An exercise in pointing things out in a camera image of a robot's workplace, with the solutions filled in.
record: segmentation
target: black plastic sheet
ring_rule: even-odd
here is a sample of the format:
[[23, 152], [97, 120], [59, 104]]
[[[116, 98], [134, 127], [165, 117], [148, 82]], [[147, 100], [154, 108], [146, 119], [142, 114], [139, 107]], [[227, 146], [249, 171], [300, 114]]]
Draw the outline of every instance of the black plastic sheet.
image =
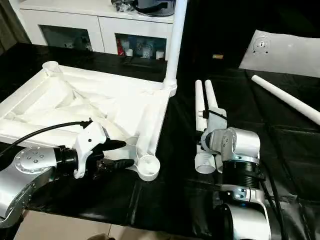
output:
[[[164, 78], [166, 69], [165, 64], [159, 68], [159, 63], [157, 69], [131, 67], [124, 64], [124, 58], [108, 54], [19, 44], [0, 58], [0, 63], [4, 63], [0, 64], [1, 98], [4, 100], [49, 60], [157, 81]], [[219, 204], [215, 184], [220, 176], [195, 171], [194, 84], [197, 78], [192, 69], [180, 68], [178, 73], [178, 91], [169, 100], [158, 143], [156, 155], [161, 169], [155, 181], [144, 182], [130, 170], [114, 172], [96, 180], [63, 177], [39, 189], [28, 208], [215, 239], [212, 227], [219, 219], [212, 211]], [[241, 69], [220, 69], [207, 76], [212, 81], [219, 107], [227, 111], [228, 125], [258, 133], [261, 159], [271, 168], [290, 239], [320, 239], [320, 127], [252, 82], [250, 76], [253, 74], [318, 111], [320, 79]], [[5, 143], [0, 144], [1, 149], [5, 146]], [[12, 152], [7, 159], [2, 159], [1, 166], [14, 154]], [[269, 182], [266, 185], [271, 192]], [[265, 204], [272, 239], [281, 239], [279, 224], [267, 201]]]

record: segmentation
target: black cable tie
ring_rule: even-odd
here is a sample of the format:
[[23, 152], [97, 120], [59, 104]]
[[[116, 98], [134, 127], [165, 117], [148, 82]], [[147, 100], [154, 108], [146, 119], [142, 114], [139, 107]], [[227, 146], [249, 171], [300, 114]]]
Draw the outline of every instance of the black cable tie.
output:
[[217, 112], [215, 112], [215, 111], [212, 111], [212, 110], [204, 110], [203, 112], [202, 112], [202, 116], [203, 116], [203, 118], [204, 119], [208, 119], [209, 118], [209, 113], [210, 114], [214, 114], [214, 115], [216, 115], [216, 116], [218, 116], [218, 117], [220, 117], [220, 118], [222, 118], [222, 119], [224, 119], [224, 120], [227, 120], [227, 117], [226, 116], [223, 116], [222, 114], [220, 114], [220, 113], [217, 113]]

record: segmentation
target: glass door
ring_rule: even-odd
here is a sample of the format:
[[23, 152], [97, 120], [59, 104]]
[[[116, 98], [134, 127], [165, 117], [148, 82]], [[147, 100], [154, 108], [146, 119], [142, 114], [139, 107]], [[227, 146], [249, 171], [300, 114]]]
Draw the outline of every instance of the glass door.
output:
[[105, 52], [97, 16], [21, 9], [33, 44]]

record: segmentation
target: white tube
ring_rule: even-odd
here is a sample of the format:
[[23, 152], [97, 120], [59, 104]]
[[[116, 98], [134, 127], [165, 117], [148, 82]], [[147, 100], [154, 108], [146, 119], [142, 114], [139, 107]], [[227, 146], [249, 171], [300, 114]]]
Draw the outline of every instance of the white tube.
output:
[[289, 104], [300, 113], [305, 115], [307, 118], [320, 125], [320, 112], [257, 75], [254, 75], [251, 79], [285, 103]]
[[196, 146], [196, 156], [194, 158], [194, 168], [200, 174], [211, 174], [216, 170], [215, 157]]
[[164, 87], [171, 90], [170, 97], [174, 96], [177, 91], [177, 68], [179, 62], [182, 33], [185, 24], [187, 3], [188, 0], [177, 0], [175, 3], [169, 59], [166, 66], [165, 78], [163, 80]]
[[201, 80], [195, 81], [195, 129], [203, 132], [207, 128], [207, 120], [203, 118], [205, 110], [204, 91]]
[[210, 80], [205, 81], [205, 91], [206, 91], [206, 98], [208, 99], [208, 106], [209, 109], [217, 108], [218, 103], [216, 100], [214, 88], [212, 87], [212, 83]]

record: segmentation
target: white panel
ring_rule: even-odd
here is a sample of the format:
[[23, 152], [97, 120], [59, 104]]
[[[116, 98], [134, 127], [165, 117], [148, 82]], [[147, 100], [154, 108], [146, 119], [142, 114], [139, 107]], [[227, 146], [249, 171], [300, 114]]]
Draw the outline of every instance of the white panel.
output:
[[33, 44], [47, 45], [39, 25], [86, 29], [92, 50], [105, 52], [97, 16], [25, 9], [22, 9], [21, 13], [26, 23], [26, 31]]
[[166, 39], [165, 59], [168, 59], [172, 24], [111, 17], [99, 17], [99, 22], [106, 53], [118, 54], [115, 34], [128, 34]]
[[319, 78], [320, 38], [256, 30], [240, 68]]

